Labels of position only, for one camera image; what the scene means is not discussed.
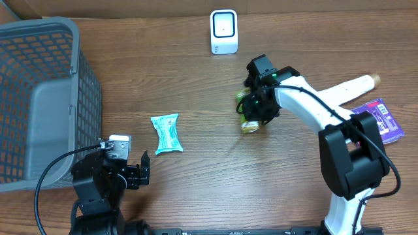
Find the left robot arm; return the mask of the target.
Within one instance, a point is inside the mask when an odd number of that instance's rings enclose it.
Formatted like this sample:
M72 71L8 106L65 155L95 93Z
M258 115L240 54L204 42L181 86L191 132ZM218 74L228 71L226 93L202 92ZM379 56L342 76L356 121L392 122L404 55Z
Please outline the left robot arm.
M141 163L111 159L104 150L85 156L71 169L72 185L78 196L71 213L72 235L150 235L144 220L127 222L120 205L125 190L137 190L150 182L150 158L145 151Z

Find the teal snack packet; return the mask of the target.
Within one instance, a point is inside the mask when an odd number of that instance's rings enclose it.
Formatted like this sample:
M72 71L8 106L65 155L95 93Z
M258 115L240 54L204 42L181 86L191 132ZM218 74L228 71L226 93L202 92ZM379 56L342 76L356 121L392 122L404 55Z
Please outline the teal snack packet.
M151 122L159 137L156 155L165 152L183 151L178 138L177 121L179 114L151 117Z

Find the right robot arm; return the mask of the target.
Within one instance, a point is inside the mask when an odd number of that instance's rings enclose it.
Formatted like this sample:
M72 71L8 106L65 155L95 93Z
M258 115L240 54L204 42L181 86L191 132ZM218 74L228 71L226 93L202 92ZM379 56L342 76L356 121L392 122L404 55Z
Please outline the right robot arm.
M319 138L322 176L332 191L323 234L360 234L364 204L389 173L374 116L354 114L313 89L292 67L278 70L265 54L246 67L250 93L236 111L247 121L266 125L286 109Z

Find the purple pad package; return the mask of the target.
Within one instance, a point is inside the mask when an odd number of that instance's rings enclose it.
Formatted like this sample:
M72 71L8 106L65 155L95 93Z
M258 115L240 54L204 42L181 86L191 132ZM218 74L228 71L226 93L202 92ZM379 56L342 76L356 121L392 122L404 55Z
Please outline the purple pad package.
M384 144L390 144L401 139L405 132L390 113L382 98L372 100L366 104L352 109L355 114L368 112L374 116L378 125L379 133Z

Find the white tube gold cap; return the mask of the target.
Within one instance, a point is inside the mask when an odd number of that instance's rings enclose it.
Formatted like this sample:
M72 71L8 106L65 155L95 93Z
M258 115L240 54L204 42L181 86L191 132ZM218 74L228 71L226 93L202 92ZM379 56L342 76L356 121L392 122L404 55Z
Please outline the white tube gold cap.
M319 96L336 106L356 99L376 88L381 83L378 74L370 74L343 82L319 92Z

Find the green snack packet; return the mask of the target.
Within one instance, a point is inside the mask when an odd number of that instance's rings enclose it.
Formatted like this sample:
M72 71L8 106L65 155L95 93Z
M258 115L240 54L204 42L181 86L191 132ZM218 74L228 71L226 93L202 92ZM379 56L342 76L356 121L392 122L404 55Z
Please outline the green snack packet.
M243 97L250 93L250 88L244 88L236 94L236 103L239 103ZM241 131L245 133L253 133L259 129L258 121L247 121L243 114L240 114Z

